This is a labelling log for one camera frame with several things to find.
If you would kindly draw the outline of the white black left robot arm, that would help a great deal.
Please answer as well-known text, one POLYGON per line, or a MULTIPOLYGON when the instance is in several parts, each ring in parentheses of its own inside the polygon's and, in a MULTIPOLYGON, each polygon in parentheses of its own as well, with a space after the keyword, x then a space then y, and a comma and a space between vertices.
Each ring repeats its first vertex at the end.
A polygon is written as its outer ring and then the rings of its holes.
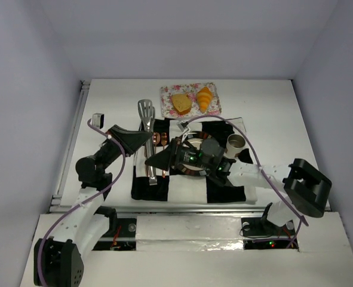
POLYGON ((86 257, 103 235, 115 229, 116 212, 103 204, 122 174, 114 176, 106 169, 117 158, 133 155, 152 135, 114 125, 103 136, 105 141, 95 154, 76 162, 81 187, 75 203, 35 244, 36 286, 80 285, 86 257))

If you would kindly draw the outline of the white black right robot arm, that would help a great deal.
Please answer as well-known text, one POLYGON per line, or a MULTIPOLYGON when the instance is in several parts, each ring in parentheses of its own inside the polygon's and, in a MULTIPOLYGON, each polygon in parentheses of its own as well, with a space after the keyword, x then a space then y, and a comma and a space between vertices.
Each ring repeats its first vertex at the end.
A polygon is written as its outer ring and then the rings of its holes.
POLYGON ((296 158, 287 166, 262 166, 225 157, 225 150, 217 140, 204 139, 198 148, 179 138, 145 161, 161 170, 186 166, 202 169, 203 174, 220 186, 271 188, 280 198, 265 207, 262 222, 268 227, 282 227, 298 218, 324 216, 332 182, 304 159, 296 158))

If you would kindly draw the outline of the bread slice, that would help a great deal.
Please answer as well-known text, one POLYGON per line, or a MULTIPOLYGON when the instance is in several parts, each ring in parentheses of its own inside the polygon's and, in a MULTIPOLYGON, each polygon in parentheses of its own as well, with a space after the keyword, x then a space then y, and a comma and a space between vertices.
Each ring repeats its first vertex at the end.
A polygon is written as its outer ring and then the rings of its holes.
POLYGON ((192 109, 192 101, 187 94, 173 94, 171 96, 171 102, 174 110, 179 115, 188 114, 192 109))

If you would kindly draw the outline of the copper fork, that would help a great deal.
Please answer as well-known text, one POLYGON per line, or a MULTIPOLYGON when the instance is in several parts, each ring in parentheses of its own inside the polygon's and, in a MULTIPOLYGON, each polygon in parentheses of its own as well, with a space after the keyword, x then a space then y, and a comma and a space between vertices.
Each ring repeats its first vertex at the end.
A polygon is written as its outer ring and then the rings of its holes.
MULTIPOLYGON (((162 145, 162 149, 165 150, 165 147, 167 146, 167 133, 166 132, 161 133, 161 145, 162 145)), ((162 170, 162 177, 163 178, 166 177, 165 170, 162 170)))

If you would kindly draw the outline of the copper spoon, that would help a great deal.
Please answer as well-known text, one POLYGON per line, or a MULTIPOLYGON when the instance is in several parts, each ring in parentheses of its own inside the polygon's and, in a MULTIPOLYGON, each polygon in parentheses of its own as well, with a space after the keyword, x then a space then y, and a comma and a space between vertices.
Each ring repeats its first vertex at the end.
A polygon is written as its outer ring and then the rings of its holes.
MULTIPOLYGON (((151 145, 151 153, 149 154, 148 152, 146 153, 147 157, 149 158, 151 156, 153 156, 156 153, 156 147, 160 142, 160 134, 158 132, 154 132, 153 136, 152 136, 152 145, 151 145)), ((147 166, 148 168, 148 177, 150 179, 156 179, 156 168, 152 167, 152 166, 147 166)))

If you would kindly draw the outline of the black white checkered cloth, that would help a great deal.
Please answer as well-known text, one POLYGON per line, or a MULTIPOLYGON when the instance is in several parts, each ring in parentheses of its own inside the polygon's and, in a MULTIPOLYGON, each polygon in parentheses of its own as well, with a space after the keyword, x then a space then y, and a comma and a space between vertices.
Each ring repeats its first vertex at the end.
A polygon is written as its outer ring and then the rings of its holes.
MULTIPOLYGON (((215 138, 220 146, 226 147, 231 134, 239 134, 232 125, 225 121, 194 121, 188 127, 192 132, 204 132, 215 138)), ((155 120, 154 131, 167 134, 170 139, 180 135, 177 121, 155 120)), ((133 183, 131 198, 134 200, 167 201, 175 204, 227 204, 246 202, 255 204, 257 194, 255 187, 220 187, 205 176, 188 176, 178 170, 170 169, 165 178, 161 170, 156 170, 157 184, 149 185, 146 176, 145 148, 141 147, 134 156, 133 183)))

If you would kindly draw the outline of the dark rimmed ceramic plate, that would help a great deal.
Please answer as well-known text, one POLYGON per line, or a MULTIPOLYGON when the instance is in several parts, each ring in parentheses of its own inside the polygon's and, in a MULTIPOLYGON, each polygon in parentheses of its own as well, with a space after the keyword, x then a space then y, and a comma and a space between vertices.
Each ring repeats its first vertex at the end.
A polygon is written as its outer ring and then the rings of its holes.
POLYGON ((192 132, 185 140, 177 140, 171 168, 188 176, 207 176, 215 171, 224 155, 224 148, 206 132, 192 132))

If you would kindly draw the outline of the floral rectangular tray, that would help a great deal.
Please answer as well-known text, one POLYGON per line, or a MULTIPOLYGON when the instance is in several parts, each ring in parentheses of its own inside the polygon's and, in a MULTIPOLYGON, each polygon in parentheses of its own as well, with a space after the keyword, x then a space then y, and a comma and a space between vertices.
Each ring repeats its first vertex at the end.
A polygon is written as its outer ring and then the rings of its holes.
POLYGON ((161 111, 164 118, 193 118, 220 115, 217 88, 214 83, 194 83, 160 88, 161 111))

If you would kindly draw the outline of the steel cup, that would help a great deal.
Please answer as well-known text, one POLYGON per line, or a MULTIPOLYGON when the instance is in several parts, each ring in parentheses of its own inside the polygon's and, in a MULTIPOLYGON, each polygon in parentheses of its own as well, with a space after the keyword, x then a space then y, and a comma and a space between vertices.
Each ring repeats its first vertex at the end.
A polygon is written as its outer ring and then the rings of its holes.
POLYGON ((245 148, 245 139, 238 134, 232 134, 228 136, 226 143, 226 157, 236 158, 245 148))

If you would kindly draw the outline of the orange croissant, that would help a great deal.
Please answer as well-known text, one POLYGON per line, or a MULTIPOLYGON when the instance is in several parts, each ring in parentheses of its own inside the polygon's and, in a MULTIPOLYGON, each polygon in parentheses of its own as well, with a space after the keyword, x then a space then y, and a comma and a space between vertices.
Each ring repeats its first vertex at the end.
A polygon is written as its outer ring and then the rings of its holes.
POLYGON ((213 99, 213 94, 208 87, 204 87, 196 94, 196 99, 198 102, 199 110, 202 113, 205 113, 213 99))

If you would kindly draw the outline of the white foam front panel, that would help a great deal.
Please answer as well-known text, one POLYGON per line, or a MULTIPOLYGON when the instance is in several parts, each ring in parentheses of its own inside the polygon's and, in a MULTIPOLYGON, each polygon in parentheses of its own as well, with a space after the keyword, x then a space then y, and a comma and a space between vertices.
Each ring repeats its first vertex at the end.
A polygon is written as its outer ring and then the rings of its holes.
POLYGON ((241 218, 223 215, 141 215, 136 224, 137 251, 238 251, 241 218))

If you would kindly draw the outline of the aluminium frame rail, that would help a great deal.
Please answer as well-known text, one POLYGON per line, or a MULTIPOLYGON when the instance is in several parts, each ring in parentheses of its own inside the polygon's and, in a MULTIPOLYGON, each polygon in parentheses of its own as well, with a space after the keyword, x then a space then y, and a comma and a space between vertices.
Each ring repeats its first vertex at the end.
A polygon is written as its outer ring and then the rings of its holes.
POLYGON ((90 85, 91 85, 90 80, 81 81, 81 88, 80 88, 80 92, 79 92, 79 98, 78 98, 78 103, 76 106, 75 115, 74 115, 73 122, 72 122, 72 127, 69 132, 69 137, 68 137, 68 142, 67 142, 66 149, 65 149, 65 154, 64 154, 61 166, 60 166, 60 172, 59 172, 59 176, 57 179, 56 187, 54 190, 54 194, 51 196, 51 201, 50 201, 50 205, 49 205, 47 213, 51 213, 51 212, 55 211, 61 205, 61 200, 62 200, 62 196, 64 193, 65 183, 66 183, 67 175, 68 175, 68 172, 70 169, 71 158, 73 155, 76 138, 78 135, 80 124, 81 124, 82 115, 84 112, 84 107, 85 107, 85 104, 87 101, 88 92, 90 90, 90 85))

